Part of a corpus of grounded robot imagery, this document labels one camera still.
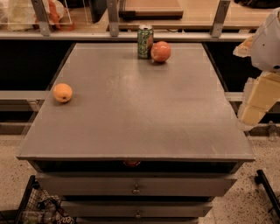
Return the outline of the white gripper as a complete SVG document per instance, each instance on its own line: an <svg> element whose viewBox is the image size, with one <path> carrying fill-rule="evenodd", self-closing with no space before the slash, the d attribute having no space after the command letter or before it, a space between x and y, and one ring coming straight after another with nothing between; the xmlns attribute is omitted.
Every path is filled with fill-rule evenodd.
<svg viewBox="0 0 280 224"><path fill-rule="evenodd" d="M275 8L255 32L233 51L237 57L250 57L262 71L245 83L237 117L241 127L254 127L280 99L280 8Z"/></svg>

